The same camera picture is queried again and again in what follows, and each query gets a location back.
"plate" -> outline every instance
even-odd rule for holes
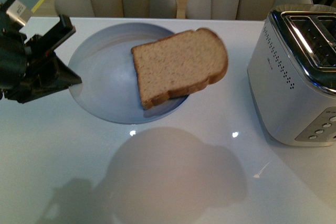
[[[146,23],[119,24],[93,34],[70,59],[69,68],[82,79],[69,88],[72,97],[92,115],[114,123],[146,123],[172,113],[187,96],[144,110],[131,53],[133,46],[172,34]]]

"slice of bread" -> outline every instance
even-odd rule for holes
[[[224,43],[211,30],[187,30],[131,49],[144,109],[204,89],[228,66]]]

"toaster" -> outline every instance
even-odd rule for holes
[[[259,120],[287,145],[336,142],[336,9],[281,5],[267,16],[247,67]]]

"table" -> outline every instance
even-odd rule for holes
[[[125,22],[208,27],[226,44],[220,82],[172,114],[116,124],[68,90],[0,103],[0,223],[334,223],[336,146],[290,147],[262,130],[246,68],[263,22],[72,18],[56,53],[68,64],[93,33]],[[33,17],[44,34],[58,18]]]

